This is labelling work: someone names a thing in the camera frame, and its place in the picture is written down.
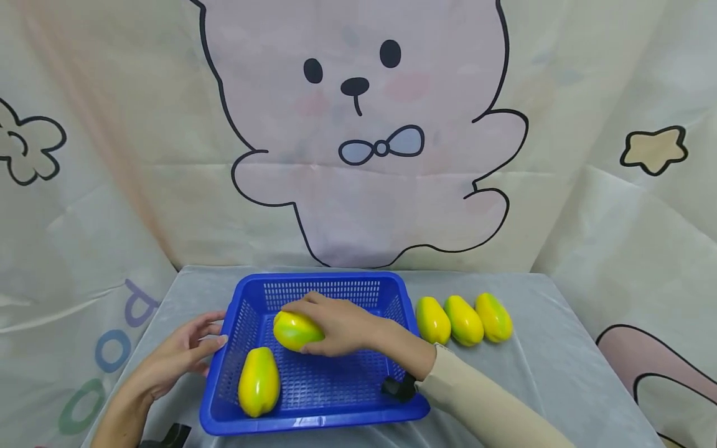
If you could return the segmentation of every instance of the bear blush cheek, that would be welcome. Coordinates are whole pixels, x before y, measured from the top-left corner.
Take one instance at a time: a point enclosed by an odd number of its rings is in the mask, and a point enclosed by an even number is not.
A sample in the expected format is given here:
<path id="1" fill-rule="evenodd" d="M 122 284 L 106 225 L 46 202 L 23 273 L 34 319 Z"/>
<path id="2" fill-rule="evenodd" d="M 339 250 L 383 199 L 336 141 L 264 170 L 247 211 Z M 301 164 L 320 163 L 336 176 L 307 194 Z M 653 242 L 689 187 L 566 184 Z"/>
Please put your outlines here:
<path id="1" fill-rule="evenodd" d="M 430 85 L 427 73 L 401 73 L 386 83 L 384 94 L 397 103 L 412 103 L 423 98 Z"/>
<path id="2" fill-rule="evenodd" d="M 304 116 L 320 117 L 328 112 L 330 106 L 328 98 L 323 94 L 323 90 L 315 90 L 308 95 L 297 98 L 294 103 L 294 110 Z"/>

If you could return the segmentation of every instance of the fabric backdrop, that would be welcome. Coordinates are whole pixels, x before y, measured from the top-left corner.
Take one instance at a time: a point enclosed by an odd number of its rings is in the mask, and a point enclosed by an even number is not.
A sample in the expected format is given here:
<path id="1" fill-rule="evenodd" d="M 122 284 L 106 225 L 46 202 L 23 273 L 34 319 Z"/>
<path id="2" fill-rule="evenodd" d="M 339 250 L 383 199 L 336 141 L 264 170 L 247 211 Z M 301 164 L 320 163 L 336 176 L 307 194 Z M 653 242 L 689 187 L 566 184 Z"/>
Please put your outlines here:
<path id="1" fill-rule="evenodd" d="M 0 0 L 3 440 L 80 443 L 175 267 L 325 264 L 546 272 L 665 443 L 714 447 L 715 17 Z"/>

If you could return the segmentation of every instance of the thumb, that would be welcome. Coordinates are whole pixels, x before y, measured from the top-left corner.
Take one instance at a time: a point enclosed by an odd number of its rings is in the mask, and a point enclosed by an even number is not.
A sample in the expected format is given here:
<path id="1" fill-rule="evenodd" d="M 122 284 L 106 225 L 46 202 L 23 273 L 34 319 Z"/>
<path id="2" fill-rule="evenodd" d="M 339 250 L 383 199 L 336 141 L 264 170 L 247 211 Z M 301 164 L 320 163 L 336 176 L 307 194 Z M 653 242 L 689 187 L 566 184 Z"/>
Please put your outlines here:
<path id="1" fill-rule="evenodd" d="M 304 344 L 301 348 L 301 353 L 305 355 L 336 356 L 334 347 L 326 339 Z"/>
<path id="2" fill-rule="evenodd" d="M 199 341 L 199 344 L 195 348 L 189 349 L 188 361 L 190 365 L 194 365 L 200 362 L 207 356 L 215 353 L 220 348 L 224 347 L 227 343 L 227 335 L 221 335 L 218 338 L 207 338 Z"/>

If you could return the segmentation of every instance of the bear nose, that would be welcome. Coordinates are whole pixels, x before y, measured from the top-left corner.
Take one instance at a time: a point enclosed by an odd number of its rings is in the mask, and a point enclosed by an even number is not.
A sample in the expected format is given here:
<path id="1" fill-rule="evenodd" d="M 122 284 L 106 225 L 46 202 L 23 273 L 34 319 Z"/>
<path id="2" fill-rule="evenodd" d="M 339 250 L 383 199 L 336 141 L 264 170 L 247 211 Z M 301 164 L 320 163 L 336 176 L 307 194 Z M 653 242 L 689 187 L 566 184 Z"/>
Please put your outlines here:
<path id="1" fill-rule="evenodd" d="M 341 83 L 341 93 L 350 97 L 357 97 L 369 89 L 369 80 L 366 78 L 349 78 Z"/>

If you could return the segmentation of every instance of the beige sleeve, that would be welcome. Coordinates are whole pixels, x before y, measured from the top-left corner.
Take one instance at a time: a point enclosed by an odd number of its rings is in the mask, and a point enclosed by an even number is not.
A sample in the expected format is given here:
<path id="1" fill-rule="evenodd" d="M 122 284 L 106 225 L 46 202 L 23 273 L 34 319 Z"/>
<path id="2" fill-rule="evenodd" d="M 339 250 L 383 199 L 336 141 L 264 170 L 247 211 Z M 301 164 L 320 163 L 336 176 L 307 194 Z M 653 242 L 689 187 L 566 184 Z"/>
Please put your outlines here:
<path id="1" fill-rule="evenodd" d="M 498 384 L 436 344 L 436 362 L 418 390 L 490 448 L 569 448 L 543 417 Z"/>

